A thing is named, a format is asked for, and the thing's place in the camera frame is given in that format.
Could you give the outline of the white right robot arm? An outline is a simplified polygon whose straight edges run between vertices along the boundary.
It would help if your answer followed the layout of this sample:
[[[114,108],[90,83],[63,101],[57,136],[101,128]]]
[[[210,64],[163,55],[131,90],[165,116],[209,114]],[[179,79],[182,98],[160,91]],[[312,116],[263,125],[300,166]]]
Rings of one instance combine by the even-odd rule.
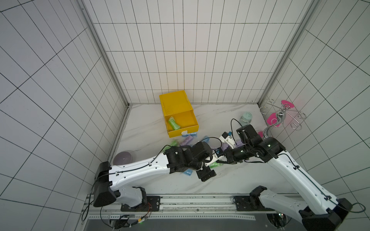
[[[347,199],[337,198],[309,176],[274,138],[262,140],[255,137],[243,146],[212,152],[205,163],[210,165],[222,157],[226,157],[228,164],[257,157],[281,174],[302,197],[302,201],[298,201],[258,186],[247,200],[254,211],[272,209],[281,212],[302,223],[308,231],[335,231],[353,207]]]

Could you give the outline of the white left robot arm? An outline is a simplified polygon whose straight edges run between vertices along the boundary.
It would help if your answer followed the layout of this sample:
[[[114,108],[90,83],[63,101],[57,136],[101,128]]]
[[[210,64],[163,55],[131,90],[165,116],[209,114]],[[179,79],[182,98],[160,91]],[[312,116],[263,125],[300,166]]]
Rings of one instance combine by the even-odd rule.
[[[205,182],[216,176],[210,166],[219,157],[219,149],[213,150],[209,144],[200,141],[193,146],[170,146],[153,158],[127,165],[112,166],[108,161],[102,162],[94,177],[93,206],[105,207],[116,201],[132,208],[145,204],[144,188],[131,187],[130,184],[152,176],[191,169]]]

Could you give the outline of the yellow plastic drawer cabinet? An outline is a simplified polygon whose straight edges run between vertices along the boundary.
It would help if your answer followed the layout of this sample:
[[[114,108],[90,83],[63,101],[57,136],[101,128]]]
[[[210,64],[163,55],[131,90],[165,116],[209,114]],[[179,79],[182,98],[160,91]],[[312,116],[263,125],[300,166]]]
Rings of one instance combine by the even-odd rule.
[[[197,132],[199,125],[194,114],[193,107],[184,90],[160,95],[162,112],[166,130],[170,138],[182,136],[182,134]],[[168,119],[174,117],[181,129],[174,131]]]

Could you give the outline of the green bag roll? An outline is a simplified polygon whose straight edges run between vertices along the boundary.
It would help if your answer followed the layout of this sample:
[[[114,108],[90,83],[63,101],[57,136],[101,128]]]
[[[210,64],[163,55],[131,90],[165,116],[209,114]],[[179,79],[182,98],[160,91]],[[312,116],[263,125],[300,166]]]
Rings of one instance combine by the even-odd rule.
[[[216,168],[216,167],[221,167],[223,165],[223,163],[217,163],[217,162],[214,162],[212,164],[209,165],[210,168]]]
[[[178,146],[179,145],[179,142],[177,140],[173,140],[171,143],[170,143],[170,146]]]

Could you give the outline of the green bag roll vertical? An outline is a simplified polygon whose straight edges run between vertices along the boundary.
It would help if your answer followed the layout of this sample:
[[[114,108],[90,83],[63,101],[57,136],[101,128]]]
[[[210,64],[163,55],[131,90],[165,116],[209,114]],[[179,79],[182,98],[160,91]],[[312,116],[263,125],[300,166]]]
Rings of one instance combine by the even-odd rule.
[[[173,116],[168,119],[168,123],[174,131],[181,129],[181,126],[177,124]]]

